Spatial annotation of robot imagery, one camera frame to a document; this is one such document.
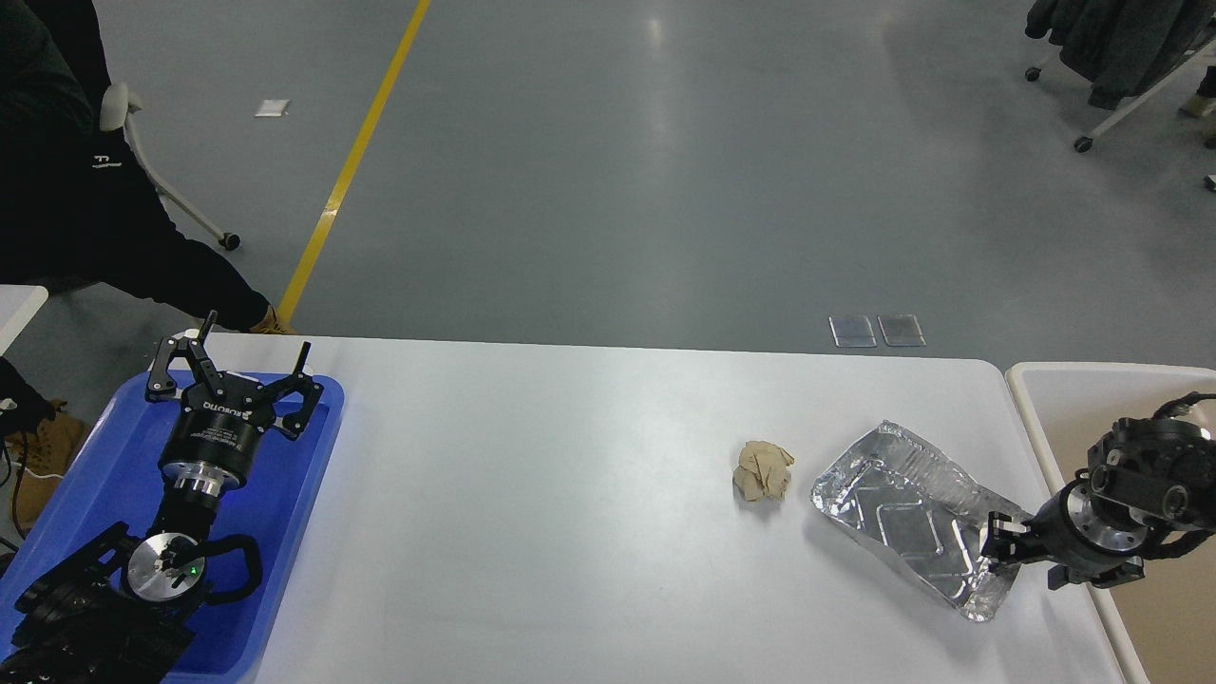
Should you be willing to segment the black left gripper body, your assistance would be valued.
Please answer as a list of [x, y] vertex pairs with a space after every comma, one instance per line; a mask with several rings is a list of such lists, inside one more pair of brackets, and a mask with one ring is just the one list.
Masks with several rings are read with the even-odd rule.
[[221, 393], [204, 382], [182, 391], [181, 413], [158, 459], [161, 476], [175, 488], [221, 494], [242, 488], [255, 464], [261, 437], [274, 424], [274, 399], [261, 396], [266, 382], [248, 375], [223, 375]]

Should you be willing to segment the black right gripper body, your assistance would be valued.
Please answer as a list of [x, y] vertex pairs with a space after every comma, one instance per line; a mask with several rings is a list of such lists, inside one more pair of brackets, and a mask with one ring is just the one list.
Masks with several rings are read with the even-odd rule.
[[1090, 481], [1075, 480], [1046, 501], [1025, 525], [1034, 528], [1034, 562], [1068, 564], [1107, 570], [1128, 559], [1144, 559], [1150, 529], [1122, 506], [1094, 495]]

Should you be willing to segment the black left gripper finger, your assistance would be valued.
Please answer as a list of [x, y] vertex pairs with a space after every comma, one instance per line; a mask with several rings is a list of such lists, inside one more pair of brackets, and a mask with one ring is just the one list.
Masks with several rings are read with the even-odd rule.
[[[209, 312], [195, 337], [167, 336], [158, 343], [154, 359], [148, 369], [143, 400], [159, 403], [168, 400], [180, 400], [190, 387], [202, 385], [210, 398], [221, 397], [221, 377], [206, 351], [206, 341], [210, 330], [216, 325], [218, 312]], [[195, 385], [178, 385], [171, 377], [170, 364], [174, 360], [185, 360], [195, 379]]]
[[[249, 425], [259, 433], [276, 431], [288, 441], [298, 439], [308, 428], [323, 387], [306, 372], [306, 360], [313, 342], [303, 342], [295, 365], [291, 372], [269, 385], [255, 383], [249, 389]], [[278, 414], [278, 402], [298, 396], [300, 407], [293, 413]]]

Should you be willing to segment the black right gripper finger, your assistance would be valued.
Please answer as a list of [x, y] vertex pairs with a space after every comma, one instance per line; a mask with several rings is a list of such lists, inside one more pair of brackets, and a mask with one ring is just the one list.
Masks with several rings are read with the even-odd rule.
[[1034, 561], [1034, 528], [1017, 522], [1007, 514], [990, 511], [980, 531], [980, 554], [985, 559], [987, 572], [993, 574], [1007, 573], [1018, 564]]
[[1144, 577], [1144, 562], [1142, 559], [1128, 559], [1107, 570], [1086, 570], [1068, 566], [1068, 564], [1055, 564], [1048, 572], [1048, 589], [1055, 592], [1070, 584], [1090, 584], [1098, 589], [1111, 589], [1141, 581]]

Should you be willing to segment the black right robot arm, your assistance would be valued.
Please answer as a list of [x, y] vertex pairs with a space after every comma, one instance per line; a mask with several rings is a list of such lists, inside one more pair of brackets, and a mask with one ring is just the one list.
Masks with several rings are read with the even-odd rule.
[[1186, 556], [1214, 537], [1214, 437], [1186, 415], [1212, 400], [1190, 392], [1120, 417], [1034, 517], [991, 511], [981, 531], [992, 572], [1049, 562], [1048, 588], [1111, 589], [1144, 577], [1144, 562]]

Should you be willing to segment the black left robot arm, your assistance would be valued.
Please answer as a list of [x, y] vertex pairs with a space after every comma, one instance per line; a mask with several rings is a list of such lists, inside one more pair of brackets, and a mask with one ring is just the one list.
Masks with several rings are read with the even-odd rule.
[[143, 398], [178, 407], [152, 523], [142, 534], [109, 525], [19, 594], [5, 683], [161, 683], [195, 641], [187, 622], [199, 607], [259, 589], [259, 542], [214, 536], [220, 503], [248, 484], [268, 432], [305, 432], [323, 387], [306, 368], [310, 342], [274, 381], [218, 369], [206, 351], [214, 323], [161, 340], [148, 370]]

